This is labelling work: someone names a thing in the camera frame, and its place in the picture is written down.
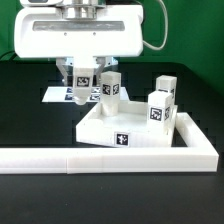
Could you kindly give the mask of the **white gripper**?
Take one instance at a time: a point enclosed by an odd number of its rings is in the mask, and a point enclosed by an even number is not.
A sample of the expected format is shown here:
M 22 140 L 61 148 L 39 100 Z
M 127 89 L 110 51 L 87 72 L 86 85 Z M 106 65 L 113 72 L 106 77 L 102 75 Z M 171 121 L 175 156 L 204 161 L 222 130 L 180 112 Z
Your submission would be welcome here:
M 143 8 L 140 5 L 108 5 L 95 19 L 68 20 L 56 7 L 25 7 L 16 17 L 14 48 L 21 58 L 57 58 L 65 86 L 73 84 L 73 58 L 96 58 L 96 84 L 112 57 L 142 52 Z

